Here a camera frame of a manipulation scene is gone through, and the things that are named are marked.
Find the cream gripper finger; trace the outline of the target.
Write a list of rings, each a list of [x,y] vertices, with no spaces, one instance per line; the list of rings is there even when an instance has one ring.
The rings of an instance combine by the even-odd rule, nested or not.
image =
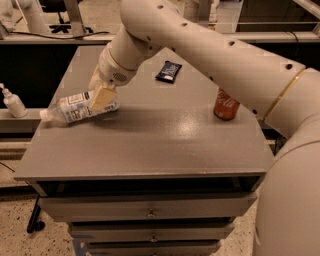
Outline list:
[[[100,86],[102,83],[102,80],[100,78],[100,72],[99,72],[99,67],[96,67],[92,77],[90,79],[89,85],[88,85],[88,89],[89,90],[95,90],[96,87]]]
[[[93,97],[89,103],[89,109],[91,111],[102,111],[116,96],[117,92],[115,89],[100,85],[94,90]]]

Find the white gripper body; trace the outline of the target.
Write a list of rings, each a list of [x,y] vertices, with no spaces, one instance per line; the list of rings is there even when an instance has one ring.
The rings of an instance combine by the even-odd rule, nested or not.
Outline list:
[[[124,86],[136,75],[136,69],[128,69],[118,64],[111,55],[112,44],[108,43],[101,52],[98,61],[100,77],[105,82],[115,85]]]

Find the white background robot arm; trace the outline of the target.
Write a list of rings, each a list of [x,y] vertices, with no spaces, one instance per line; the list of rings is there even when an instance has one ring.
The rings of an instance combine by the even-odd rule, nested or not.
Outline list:
[[[31,33],[49,32],[49,26],[39,0],[0,0],[0,24],[9,32],[12,32],[15,28],[13,22],[14,9],[20,12]]]

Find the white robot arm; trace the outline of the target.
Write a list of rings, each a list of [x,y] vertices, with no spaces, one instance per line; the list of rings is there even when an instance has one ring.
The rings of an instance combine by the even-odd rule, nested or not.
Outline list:
[[[287,139],[260,192],[253,256],[320,256],[320,72],[193,23],[166,0],[121,0],[120,16],[91,109],[115,98],[119,76],[172,50]]]

